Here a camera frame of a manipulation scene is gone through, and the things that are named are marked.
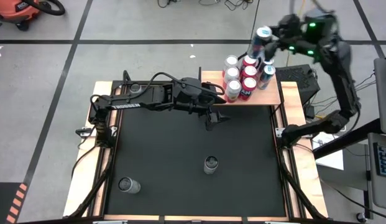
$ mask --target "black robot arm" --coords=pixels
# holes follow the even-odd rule
[[[182,110],[189,114],[198,113],[206,116],[205,127],[210,131],[214,125],[228,120],[211,106],[226,101],[218,95],[224,94],[221,86],[212,83],[201,83],[196,78],[182,78],[178,80],[168,74],[172,81],[155,82],[125,81],[127,93],[122,95],[93,95],[88,121],[96,128],[96,145],[112,147],[114,138],[111,129],[107,126],[107,119],[112,110],[126,110],[145,108],[151,111]]]
[[[291,14],[285,16],[278,26],[271,27],[278,40],[271,41],[264,47],[264,59],[274,57],[277,49],[288,49],[293,54],[313,57],[314,62],[319,62],[331,77],[340,105],[340,110],[333,111],[319,121],[302,126],[288,125],[282,133],[282,147],[292,147],[307,134],[321,131],[337,133],[361,108],[350,74],[351,47],[340,38],[336,30],[332,30],[335,24],[337,20],[332,14],[314,9],[314,12],[308,12],[304,22],[297,15]]]

